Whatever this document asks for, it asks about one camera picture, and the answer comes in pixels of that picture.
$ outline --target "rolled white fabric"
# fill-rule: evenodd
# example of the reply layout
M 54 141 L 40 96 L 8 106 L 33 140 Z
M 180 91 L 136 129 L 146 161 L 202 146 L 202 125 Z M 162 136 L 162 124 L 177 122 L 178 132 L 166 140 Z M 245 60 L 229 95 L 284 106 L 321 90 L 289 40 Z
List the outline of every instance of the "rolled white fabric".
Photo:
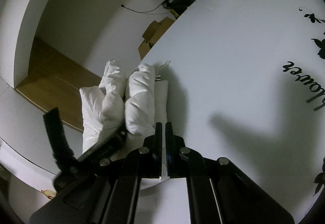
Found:
M 99 86 L 80 88 L 83 117 L 82 153 L 110 137 L 122 124 L 126 74 L 108 61 Z
M 155 133 L 155 68 L 143 64 L 126 83 L 125 121 L 131 134 L 149 136 Z

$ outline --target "white table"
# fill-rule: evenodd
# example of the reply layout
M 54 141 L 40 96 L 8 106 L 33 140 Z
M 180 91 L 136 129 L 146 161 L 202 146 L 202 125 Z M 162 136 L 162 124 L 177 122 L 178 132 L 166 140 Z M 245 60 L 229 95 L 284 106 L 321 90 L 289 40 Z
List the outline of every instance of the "white table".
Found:
M 316 93 L 282 67 L 292 61 L 325 88 L 325 60 L 311 40 L 325 38 L 325 23 L 306 13 L 325 19 L 324 2 L 197 0 L 142 61 L 171 61 L 161 73 L 168 119 L 186 146 L 228 157 L 296 222 L 317 199 L 313 181 L 325 155 L 325 107 L 313 110 L 324 96 L 307 104 Z M 152 223 L 190 222 L 184 179 L 145 192 L 156 195 Z M 181 210 L 170 214 L 175 197 Z

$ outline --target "cardboard box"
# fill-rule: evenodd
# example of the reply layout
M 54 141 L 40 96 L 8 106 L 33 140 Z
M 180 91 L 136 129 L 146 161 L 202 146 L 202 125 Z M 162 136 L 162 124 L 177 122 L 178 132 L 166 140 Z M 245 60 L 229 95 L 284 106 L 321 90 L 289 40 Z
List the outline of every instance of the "cardboard box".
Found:
M 142 35 L 144 40 L 138 48 L 141 60 L 147 55 L 152 46 L 160 39 L 160 37 L 169 29 L 173 23 L 174 20 L 169 17 L 165 17 L 161 22 L 154 20 L 150 23 Z

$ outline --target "wooden floor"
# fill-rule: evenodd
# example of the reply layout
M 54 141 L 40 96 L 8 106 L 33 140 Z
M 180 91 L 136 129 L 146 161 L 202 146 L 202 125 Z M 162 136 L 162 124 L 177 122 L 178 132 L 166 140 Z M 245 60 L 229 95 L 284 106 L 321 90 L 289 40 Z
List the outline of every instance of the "wooden floor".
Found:
M 28 76 L 16 91 L 44 112 L 59 108 L 62 121 L 83 131 L 79 88 L 99 85 L 101 78 L 35 38 Z

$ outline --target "table surface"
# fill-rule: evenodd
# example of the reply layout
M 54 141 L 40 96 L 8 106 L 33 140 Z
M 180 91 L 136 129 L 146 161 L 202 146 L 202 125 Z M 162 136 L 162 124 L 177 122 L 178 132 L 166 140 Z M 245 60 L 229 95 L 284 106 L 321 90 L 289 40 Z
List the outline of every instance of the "table surface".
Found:
M 228 157 L 296 222 L 317 199 L 313 181 L 325 153 L 325 107 L 313 110 L 324 96 L 307 104 L 316 93 L 283 72 L 294 62 L 325 88 L 325 61 L 311 40 L 324 38 L 325 23 L 312 23 L 307 13 L 325 19 L 324 2 L 196 0 L 142 61 L 171 61 L 161 71 L 169 82 L 168 120 L 186 146 L 210 159 Z M 174 188 L 170 179 L 145 191 L 159 201 L 152 223 L 163 215 L 169 223 L 190 222 L 189 211 L 171 215 L 172 198 L 158 197 L 172 189 L 185 208 L 185 182 Z

